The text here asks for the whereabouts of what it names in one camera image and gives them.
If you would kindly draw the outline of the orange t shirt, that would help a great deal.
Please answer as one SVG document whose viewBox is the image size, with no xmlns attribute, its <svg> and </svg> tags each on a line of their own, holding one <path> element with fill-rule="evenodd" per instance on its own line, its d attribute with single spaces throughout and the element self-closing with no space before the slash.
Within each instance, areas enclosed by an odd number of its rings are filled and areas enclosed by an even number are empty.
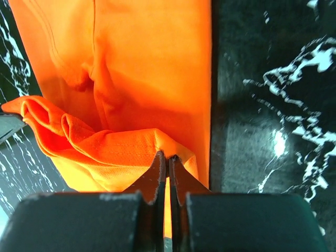
<svg viewBox="0 0 336 252">
<path fill-rule="evenodd" d="M 157 151 L 209 185 L 210 1 L 10 1 L 41 90 L 2 105 L 69 187 L 120 192 Z"/>
</svg>

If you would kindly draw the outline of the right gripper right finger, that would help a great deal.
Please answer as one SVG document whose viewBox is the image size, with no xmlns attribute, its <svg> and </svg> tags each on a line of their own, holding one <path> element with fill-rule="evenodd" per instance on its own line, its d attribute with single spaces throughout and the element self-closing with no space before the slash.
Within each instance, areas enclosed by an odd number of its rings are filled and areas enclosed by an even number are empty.
<svg viewBox="0 0 336 252">
<path fill-rule="evenodd" d="M 327 251 L 296 194 L 214 193 L 169 159 L 173 251 Z"/>
</svg>

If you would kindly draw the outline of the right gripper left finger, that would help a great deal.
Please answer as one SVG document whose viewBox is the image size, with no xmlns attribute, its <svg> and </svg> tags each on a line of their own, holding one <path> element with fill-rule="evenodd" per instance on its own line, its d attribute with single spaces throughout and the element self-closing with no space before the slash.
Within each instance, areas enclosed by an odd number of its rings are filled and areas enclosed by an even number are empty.
<svg viewBox="0 0 336 252">
<path fill-rule="evenodd" d="M 1 251 L 163 251 L 166 159 L 120 193 L 39 193 L 23 199 Z"/>
</svg>

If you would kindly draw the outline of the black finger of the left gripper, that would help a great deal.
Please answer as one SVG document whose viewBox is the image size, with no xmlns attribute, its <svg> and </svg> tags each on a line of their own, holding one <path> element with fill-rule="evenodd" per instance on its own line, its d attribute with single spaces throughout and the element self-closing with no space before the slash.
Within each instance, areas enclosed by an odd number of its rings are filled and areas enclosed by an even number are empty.
<svg viewBox="0 0 336 252">
<path fill-rule="evenodd" d="M 14 133 L 26 126 L 23 117 L 16 113 L 1 112 L 0 115 L 0 143 L 2 144 Z"/>
</svg>

